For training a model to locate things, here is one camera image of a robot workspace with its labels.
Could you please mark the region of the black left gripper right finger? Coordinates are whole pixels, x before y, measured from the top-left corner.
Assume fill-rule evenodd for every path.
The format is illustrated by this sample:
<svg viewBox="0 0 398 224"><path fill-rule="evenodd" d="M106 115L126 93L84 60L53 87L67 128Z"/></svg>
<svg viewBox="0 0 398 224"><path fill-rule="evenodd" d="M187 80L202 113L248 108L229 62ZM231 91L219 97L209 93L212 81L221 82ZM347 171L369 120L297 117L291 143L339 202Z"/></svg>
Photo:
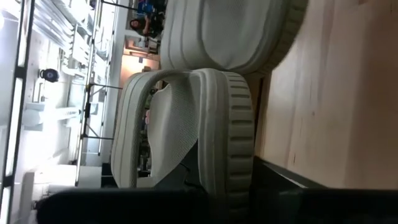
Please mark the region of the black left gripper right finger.
<svg viewBox="0 0 398 224"><path fill-rule="evenodd" d="M250 224L398 224L398 190L326 187L254 158Z"/></svg>

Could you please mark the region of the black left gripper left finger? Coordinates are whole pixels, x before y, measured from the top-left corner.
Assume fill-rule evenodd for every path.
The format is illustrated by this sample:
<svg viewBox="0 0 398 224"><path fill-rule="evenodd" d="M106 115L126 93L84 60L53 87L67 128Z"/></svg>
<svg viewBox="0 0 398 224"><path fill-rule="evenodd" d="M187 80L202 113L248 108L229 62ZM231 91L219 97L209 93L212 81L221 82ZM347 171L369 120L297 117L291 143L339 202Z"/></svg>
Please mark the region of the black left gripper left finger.
<svg viewBox="0 0 398 224"><path fill-rule="evenodd" d="M155 187L65 190L41 200L38 224L214 224L198 146Z"/></svg>

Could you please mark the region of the grey rubber slide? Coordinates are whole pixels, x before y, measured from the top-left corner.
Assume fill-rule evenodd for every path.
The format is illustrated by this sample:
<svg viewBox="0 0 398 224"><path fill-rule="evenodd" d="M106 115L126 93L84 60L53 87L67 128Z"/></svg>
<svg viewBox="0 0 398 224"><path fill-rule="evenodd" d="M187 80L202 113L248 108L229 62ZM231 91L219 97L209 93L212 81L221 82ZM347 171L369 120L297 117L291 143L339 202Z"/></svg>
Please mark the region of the grey rubber slide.
<svg viewBox="0 0 398 224"><path fill-rule="evenodd" d="M153 187L197 148L198 178L227 224L246 224L254 112L245 79L211 68L129 77L111 150L120 188Z"/></svg>
<svg viewBox="0 0 398 224"><path fill-rule="evenodd" d="M267 75L288 54L309 0L169 0L164 69L214 68Z"/></svg>

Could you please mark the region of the thin black stand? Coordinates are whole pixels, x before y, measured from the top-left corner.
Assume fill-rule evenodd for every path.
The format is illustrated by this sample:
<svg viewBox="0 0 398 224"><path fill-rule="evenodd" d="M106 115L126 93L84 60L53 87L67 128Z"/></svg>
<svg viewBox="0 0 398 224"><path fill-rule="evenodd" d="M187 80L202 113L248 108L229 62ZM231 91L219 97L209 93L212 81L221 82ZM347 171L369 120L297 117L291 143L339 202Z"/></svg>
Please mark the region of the thin black stand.
<svg viewBox="0 0 398 224"><path fill-rule="evenodd" d="M94 86L100 86L101 89L105 89L108 91L108 88L114 88L117 90L121 90L121 87L116 87L116 86L109 86L109 85L102 85L102 84L97 84L97 83L89 83L85 85L85 99L83 101L83 109L81 111L81 128L80 128L80 140L84 138L93 138L93 139L106 139L108 140L109 138L103 138L103 137L93 137L89 136L86 134L86 125L87 122L90 118L90 110L91 110L91 102L90 98L92 95L95 95L95 93L91 94L91 88Z"/></svg>

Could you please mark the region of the overhead light bar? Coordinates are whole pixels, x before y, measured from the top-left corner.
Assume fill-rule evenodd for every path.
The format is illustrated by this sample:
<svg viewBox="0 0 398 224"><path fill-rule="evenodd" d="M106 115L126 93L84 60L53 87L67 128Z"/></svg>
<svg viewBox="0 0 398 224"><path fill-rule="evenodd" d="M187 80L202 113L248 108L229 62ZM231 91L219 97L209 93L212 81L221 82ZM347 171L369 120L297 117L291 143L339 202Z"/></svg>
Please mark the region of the overhead light bar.
<svg viewBox="0 0 398 224"><path fill-rule="evenodd" d="M6 148L0 188L0 224L11 224L12 198L15 190L34 11L35 0L21 0L16 57L12 78L11 110L8 113L9 122L7 124Z"/></svg>

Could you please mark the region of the person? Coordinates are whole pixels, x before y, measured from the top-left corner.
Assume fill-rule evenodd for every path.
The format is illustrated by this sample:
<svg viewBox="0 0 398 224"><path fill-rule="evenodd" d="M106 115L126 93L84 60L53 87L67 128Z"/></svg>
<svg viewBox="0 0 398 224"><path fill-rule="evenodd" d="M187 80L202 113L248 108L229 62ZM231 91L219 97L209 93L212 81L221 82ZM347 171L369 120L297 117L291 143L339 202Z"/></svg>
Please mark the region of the person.
<svg viewBox="0 0 398 224"><path fill-rule="evenodd" d="M148 17L133 19L129 22L129 25L132 30L144 37L156 38L163 31L161 21L150 19Z"/></svg>

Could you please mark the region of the wooden shelf with black frame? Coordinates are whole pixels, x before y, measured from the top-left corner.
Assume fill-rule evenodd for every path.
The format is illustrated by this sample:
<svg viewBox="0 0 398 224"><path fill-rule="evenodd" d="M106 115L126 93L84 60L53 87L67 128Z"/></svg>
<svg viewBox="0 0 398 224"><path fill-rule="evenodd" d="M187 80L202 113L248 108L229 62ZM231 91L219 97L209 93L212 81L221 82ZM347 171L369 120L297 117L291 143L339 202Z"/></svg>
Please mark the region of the wooden shelf with black frame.
<svg viewBox="0 0 398 224"><path fill-rule="evenodd" d="M259 158L326 187L398 189L398 0L309 0L261 100Z"/></svg>

